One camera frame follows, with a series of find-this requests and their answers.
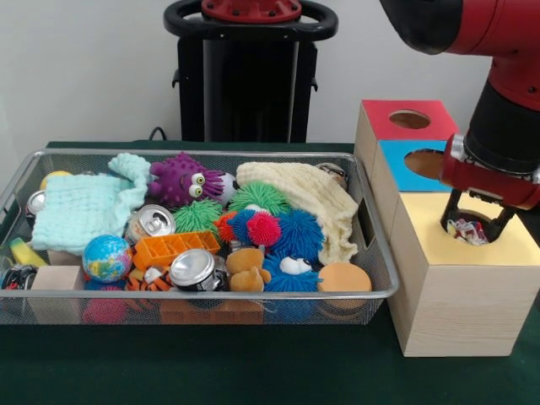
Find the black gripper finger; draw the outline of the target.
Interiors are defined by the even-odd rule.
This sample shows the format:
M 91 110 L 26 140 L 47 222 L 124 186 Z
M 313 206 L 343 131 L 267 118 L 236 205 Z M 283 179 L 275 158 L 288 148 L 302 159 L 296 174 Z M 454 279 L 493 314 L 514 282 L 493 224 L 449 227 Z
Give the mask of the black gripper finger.
M 452 189 L 445 210 L 440 218 L 440 225 L 444 231 L 447 231 L 448 222 L 455 221 L 459 214 L 459 202 L 462 196 L 462 191 Z
M 514 207 L 503 206 L 499 215 L 496 218 L 490 219 L 484 227 L 484 234 L 488 243 L 496 241 L 502 234 L 505 226 L 515 216 L 516 209 Z

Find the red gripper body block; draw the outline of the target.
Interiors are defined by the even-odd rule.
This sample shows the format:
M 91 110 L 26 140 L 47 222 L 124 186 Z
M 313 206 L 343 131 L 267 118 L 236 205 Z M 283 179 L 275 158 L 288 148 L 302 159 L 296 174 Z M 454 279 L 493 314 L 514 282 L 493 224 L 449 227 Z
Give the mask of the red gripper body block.
M 466 152 L 464 138 L 455 133 L 446 142 L 442 183 L 501 206 L 529 210 L 539 204 L 539 170 L 532 175 L 512 175 L 490 169 Z

